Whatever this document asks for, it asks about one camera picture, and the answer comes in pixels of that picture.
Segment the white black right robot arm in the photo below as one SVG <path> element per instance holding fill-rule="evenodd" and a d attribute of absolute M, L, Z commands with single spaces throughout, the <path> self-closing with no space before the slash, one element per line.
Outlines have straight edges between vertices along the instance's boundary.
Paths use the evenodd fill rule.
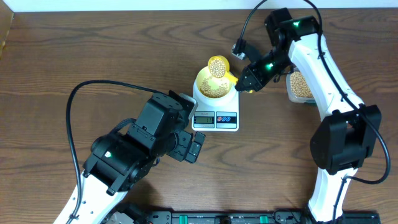
<path fill-rule="evenodd" d="M 302 223 L 361 223 L 359 215 L 344 216 L 343 200 L 349 183 L 369 158 L 379 133 L 381 112 L 356 95 L 333 61 L 323 35 L 319 14 L 294 19 L 286 8 L 272 11 L 264 25 L 272 44 L 261 54 L 242 37 L 232 54 L 249 59 L 235 86 L 238 91 L 259 91 L 287 67 L 303 74 L 317 105 L 321 123 L 310 140 L 318 167 L 312 196 Z"/>

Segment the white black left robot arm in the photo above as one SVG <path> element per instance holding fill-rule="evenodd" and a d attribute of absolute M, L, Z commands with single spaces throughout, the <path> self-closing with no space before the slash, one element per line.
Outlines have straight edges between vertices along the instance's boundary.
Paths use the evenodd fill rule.
<path fill-rule="evenodd" d="M 157 159 L 197 161 L 205 140 L 185 128 L 198 106 L 185 94 L 155 93 L 137 119 L 125 119 L 97 138 L 76 186 L 56 223 L 103 223 Z"/>

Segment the orange plastic measuring scoop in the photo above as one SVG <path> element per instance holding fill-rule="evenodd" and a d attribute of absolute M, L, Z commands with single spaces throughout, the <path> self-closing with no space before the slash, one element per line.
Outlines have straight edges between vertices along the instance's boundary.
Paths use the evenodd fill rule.
<path fill-rule="evenodd" d="M 216 55 L 208 60 L 208 69 L 212 78 L 236 86 L 238 78 L 230 72 L 229 62 L 226 57 Z"/>

